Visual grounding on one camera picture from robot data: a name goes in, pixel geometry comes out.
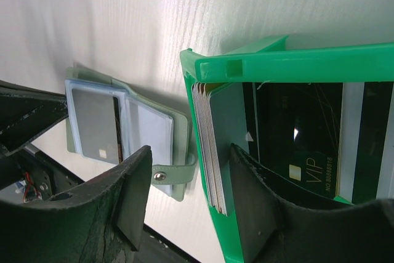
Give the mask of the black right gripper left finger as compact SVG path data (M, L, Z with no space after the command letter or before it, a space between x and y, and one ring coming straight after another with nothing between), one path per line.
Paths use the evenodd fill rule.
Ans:
M132 262L143 231L152 153L49 198L1 202L1 262Z

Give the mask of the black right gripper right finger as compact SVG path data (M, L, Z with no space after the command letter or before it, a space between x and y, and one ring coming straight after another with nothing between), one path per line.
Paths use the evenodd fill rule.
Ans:
M350 205L314 194L230 147L246 262L392 262L393 200Z

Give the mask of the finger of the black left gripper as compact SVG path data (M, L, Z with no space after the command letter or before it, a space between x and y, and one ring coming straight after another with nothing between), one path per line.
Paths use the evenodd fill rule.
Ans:
M67 117L65 95L1 81L1 155L21 150Z

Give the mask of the dark grey chip card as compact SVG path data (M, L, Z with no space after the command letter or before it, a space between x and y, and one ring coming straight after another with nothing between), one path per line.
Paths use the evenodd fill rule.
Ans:
M73 89L82 155L111 164L122 160L118 99L109 94Z

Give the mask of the sage green leather card holder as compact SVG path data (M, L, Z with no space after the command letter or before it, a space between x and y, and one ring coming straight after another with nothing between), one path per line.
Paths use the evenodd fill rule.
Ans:
M126 134L134 152L149 145L153 165L151 184L181 202L186 186L193 180L195 157L188 153L190 122L181 112L137 93L131 85L94 70L69 67L66 77L79 83L102 84L126 91L129 127Z

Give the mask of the black VIP card gold print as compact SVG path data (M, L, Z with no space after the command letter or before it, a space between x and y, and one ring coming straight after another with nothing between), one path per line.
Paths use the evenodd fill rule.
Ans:
M336 195L341 83L266 83L256 88L259 160L325 198Z

